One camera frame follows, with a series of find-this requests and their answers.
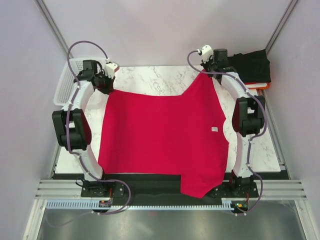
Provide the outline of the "crimson red t shirt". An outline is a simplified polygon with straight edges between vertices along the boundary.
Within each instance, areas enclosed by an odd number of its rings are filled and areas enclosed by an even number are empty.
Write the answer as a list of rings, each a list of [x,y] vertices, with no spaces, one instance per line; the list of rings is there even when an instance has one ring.
[[[213,80],[203,73],[176,96],[115,90],[105,107],[98,164],[106,174],[178,175],[182,194],[202,198],[224,180],[225,121]]]

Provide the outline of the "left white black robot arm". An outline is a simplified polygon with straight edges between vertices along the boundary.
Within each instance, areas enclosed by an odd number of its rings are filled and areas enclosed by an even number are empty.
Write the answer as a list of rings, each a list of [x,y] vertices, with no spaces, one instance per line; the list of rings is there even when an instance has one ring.
[[[52,113],[57,142],[73,155],[84,174],[79,186],[83,198],[105,198],[110,195],[112,183],[103,179],[104,171],[91,148],[92,131],[85,116],[87,104],[95,91],[109,95],[114,90],[115,73],[119,65],[106,59],[83,60],[79,73],[74,76],[73,90],[61,110]]]

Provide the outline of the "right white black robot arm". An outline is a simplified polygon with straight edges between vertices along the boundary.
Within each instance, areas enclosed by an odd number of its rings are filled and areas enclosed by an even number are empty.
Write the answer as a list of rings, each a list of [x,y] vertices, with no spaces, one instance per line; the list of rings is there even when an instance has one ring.
[[[212,49],[205,45],[198,50],[198,54],[202,57],[201,66],[207,75],[216,79],[235,102],[231,123],[236,133],[237,147],[229,192],[233,197],[259,197],[260,192],[254,181],[257,173],[251,166],[251,151],[256,139],[267,130],[265,98],[250,92],[241,73],[230,65],[226,49]]]

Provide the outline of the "white plastic laundry basket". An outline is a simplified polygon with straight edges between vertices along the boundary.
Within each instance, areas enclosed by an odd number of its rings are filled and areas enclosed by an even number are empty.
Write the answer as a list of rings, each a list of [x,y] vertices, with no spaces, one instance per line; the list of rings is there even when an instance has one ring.
[[[71,58],[70,65],[72,70],[78,74],[83,70],[83,61],[84,60],[95,60],[101,63],[101,65],[105,64],[106,61],[102,57],[79,57],[79,58]],[[54,94],[53,103],[56,106],[63,107],[67,102],[71,93],[73,91],[74,85],[74,76],[69,68],[68,63],[66,62],[62,73],[60,75],[57,88]],[[100,91],[95,90],[92,96],[90,97],[86,109],[99,109],[103,107],[103,104],[107,102],[107,95],[102,94]]]

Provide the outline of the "folded black t shirt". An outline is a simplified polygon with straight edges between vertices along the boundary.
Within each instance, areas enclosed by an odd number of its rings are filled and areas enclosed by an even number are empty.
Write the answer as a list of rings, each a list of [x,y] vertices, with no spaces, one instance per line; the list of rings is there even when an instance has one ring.
[[[234,54],[227,59],[229,66],[235,68],[245,84],[271,82],[270,61],[265,49]]]

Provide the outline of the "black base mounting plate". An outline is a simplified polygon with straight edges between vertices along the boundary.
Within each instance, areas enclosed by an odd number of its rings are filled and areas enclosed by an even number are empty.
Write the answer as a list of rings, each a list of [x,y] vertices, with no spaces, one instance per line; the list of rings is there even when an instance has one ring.
[[[193,205],[218,204],[223,198],[244,201],[254,197],[234,197],[229,191],[229,180],[211,188],[202,198],[181,193],[181,177],[163,174],[105,174],[100,181],[78,178],[76,185],[81,187],[81,196],[89,198],[110,197],[116,205]]]

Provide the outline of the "right aluminium corner post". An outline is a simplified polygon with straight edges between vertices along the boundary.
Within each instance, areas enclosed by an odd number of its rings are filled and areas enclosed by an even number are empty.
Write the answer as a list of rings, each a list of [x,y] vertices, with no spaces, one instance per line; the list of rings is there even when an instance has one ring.
[[[297,5],[299,4],[300,0],[290,0],[287,7],[285,8],[279,22],[277,23],[271,37],[269,38],[265,51],[266,55],[268,56],[275,45],[276,41],[278,40],[279,36],[281,35],[283,29],[285,28],[286,24],[288,23],[291,15],[295,11]]]

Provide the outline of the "aluminium corner post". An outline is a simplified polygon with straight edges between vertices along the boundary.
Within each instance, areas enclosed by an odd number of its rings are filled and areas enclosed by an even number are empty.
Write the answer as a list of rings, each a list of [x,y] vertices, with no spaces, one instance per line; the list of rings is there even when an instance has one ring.
[[[55,39],[57,40],[61,50],[63,51],[64,55],[67,57],[69,46],[64,39],[56,21],[54,20],[48,6],[46,5],[44,0],[35,0],[34,1],[39,8],[42,16],[44,17],[47,25],[49,26],[50,30],[52,31]]]
[[[278,40],[279,36],[281,35],[283,29],[285,28],[286,24],[288,23],[291,15],[295,11],[297,5],[299,4],[300,0],[290,0],[287,7],[285,8],[279,22],[277,23],[271,37],[269,38],[265,51],[266,55],[268,56],[275,45],[276,41]]]

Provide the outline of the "left aluminium corner post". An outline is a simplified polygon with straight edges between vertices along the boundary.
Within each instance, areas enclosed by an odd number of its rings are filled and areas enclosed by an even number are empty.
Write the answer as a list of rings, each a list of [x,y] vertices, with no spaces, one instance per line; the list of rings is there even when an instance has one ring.
[[[64,55],[67,57],[69,46],[64,39],[56,21],[54,20],[48,6],[46,5],[44,0],[35,0],[34,1],[39,8],[42,16],[44,17],[47,25],[49,26],[50,30],[52,31],[55,39],[57,40],[61,50],[63,51]]]

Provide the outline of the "aluminium front frame rail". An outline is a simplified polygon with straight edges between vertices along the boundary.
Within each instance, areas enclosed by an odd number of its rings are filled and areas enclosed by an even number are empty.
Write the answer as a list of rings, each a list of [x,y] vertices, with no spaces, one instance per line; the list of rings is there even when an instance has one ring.
[[[37,199],[80,199],[81,188],[74,180],[41,180],[35,197]],[[300,180],[264,180],[262,200],[306,200]]]

